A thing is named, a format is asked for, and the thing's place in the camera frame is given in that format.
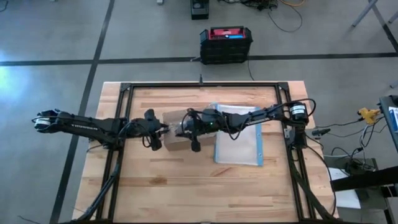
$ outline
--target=wooden table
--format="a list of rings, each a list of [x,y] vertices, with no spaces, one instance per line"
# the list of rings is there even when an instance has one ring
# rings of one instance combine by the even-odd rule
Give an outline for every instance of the wooden table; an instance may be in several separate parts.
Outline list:
[[[118,82],[104,83],[97,118],[114,117],[119,86]],[[304,82],[289,82],[289,87],[293,100],[307,97]],[[162,119],[164,112],[212,102],[266,107],[276,103],[276,97],[269,87],[140,88],[134,89],[130,118],[144,117],[153,108]],[[311,117],[307,128],[313,127]],[[128,139],[114,222],[296,222],[280,122],[263,123],[262,138],[264,167],[215,164],[213,146],[202,146],[199,153],[166,148],[153,152],[142,146],[141,139]],[[322,154],[317,143],[308,144]],[[101,148],[87,154],[75,208],[86,210],[98,194],[106,155],[107,150]],[[304,150],[304,156],[311,189],[331,211],[333,193],[326,168],[312,151]],[[81,214],[75,210],[73,218]]]

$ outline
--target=gray floor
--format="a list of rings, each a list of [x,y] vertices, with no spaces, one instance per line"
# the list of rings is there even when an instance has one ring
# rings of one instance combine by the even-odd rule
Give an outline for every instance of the gray floor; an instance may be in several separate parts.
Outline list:
[[[302,28],[281,32],[266,12],[211,1],[208,21],[191,21],[186,0],[116,0],[101,58],[194,57],[198,34],[211,26],[248,26],[253,32],[251,55],[353,54],[394,52],[371,11],[355,29],[351,23],[367,0],[307,0],[298,10]],[[384,20],[398,10],[398,1],[377,4]],[[0,62],[92,59],[108,7],[107,0],[59,2],[10,1],[0,12]],[[280,4],[272,12],[281,26],[298,25],[297,15]],[[388,25],[398,37],[398,21]],[[347,58],[251,61],[256,80],[304,80],[309,97],[318,103],[317,124],[356,119],[363,107],[376,108],[380,96],[396,94],[388,85],[398,80],[398,58]],[[90,65],[0,67],[0,223],[25,223],[22,215],[48,223],[71,136],[39,134],[30,122],[42,110],[58,108],[77,113]],[[247,64],[208,65],[198,62],[99,65],[86,115],[94,116],[106,81],[250,80]],[[352,125],[333,129],[348,134]],[[352,151],[358,137],[325,136],[325,154],[335,146]],[[60,221],[70,219],[76,200],[88,141],[80,138]],[[366,151],[379,167],[396,166],[398,153],[387,130],[375,134]],[[390,200],[394,213],[398,201]],[[339,208],[352,222],[385,223],[380,210]]]

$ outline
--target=black metal frame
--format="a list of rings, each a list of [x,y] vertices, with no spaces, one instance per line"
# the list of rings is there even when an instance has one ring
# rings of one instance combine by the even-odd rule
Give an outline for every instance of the black metal frame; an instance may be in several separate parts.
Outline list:
[[[119,91],[119,98],[118,98],[118,104],[116,106],[116,113],[115,113],[115,118],[118,118],[121,113],[121,108],[123,104],[123,98],[125,92],[128,91],[128,98],[126,102],[126,111],[124,113],[125,117],[129,119],[130,117],[130,112],[131,112],[131,105],[132,105],[132,98],[133,98],[133,92],[135,88],[198,88],[198,87],[271,87],[275,89],[275,94],[277,98],[277,103],[282,104],[282,93],[285,94],[286,100],[291,101],[291,96],[290,96],[290,91],[289,91],[289,84],[287,82],[199,82],[199,83],[121,83],[120,85],[120,91]],[[287,132],[287,126],[283,123],[282,125],[282,130],[284,133]],[[305,168],[305,160],[304,156],[301,150],[297,150],[297,155],[298,155],[298,163],[300,167],[300,172],[295,168],[295,163],[293,159],[293,154],[292,154],[292,148],[289,143],[289,137],[285,135],[284,138],[285,141],[285,147],[286,147],[286,153],[287,153],[287,160],[289,164],[289,170],[290,170],[290,175],[291,175],[291,181],[292,181],[292,190],[294,193],[294,199],[295,199],[295,207],[297,211],[297,217],[298,217],[298,222],[291,222],[291,223],[336,223],[336,220],[318,220],[315,215],[315,209],[314,206],[312,205],[311,202],[316,203],[317,205],[320,205],[319,201],[316,199],[316,197],[311,193],[310,191],[310,184],[308,180],[308,175],[307,175],[307,170]],[[115,210],[115,205],[116,205],[116,199],[117,199],[117,194],[118,194],[118,187],[119,187],[119,177],[121,173],[121,167],[122,167],[122,162],[123,162],[123,154],[124,154],[124,141],[122,142],[122,147],[119,148],[117,151],[119,152],[118,158],[116,161],[116,168],[118,168],[117,174],[115,175],[110,175],[111,171],[111,164],[112,164],[112,158],[113,154],[116,151],[116,149],[109,149],[108,151],[108,156],[106,158],[106,164],[104,168],[104,175],[103,175],[103,181],[102,181],[102,186],[101,189],[106,189],[102,190],[99,196],[101,196],[101,199],[99,200],[99,205],[98,209],[96,212],[96,222],[97,223],[112,223],[113,218],[114,218],[114,210]],[[110,198],[110,204],[109,204],[109,210],[108,210],[108,217],[106,219],[102,218],[103,216],[103,208],[104,208],[104,195],[107,193],[107,191],[110,189],[110,186],[113,186],[112,189],[112,194]],[[303,207],[302,207],[302,201],[300,198],[300,192],[299,192],[299,185],[302,186],[302,189],[304,190],[307,205],[308,205],[308,212],[310,218],[305,218],[305,215],[303,213]],[[82,220],[81,223],[93,223],[92,221],[89,220]]]

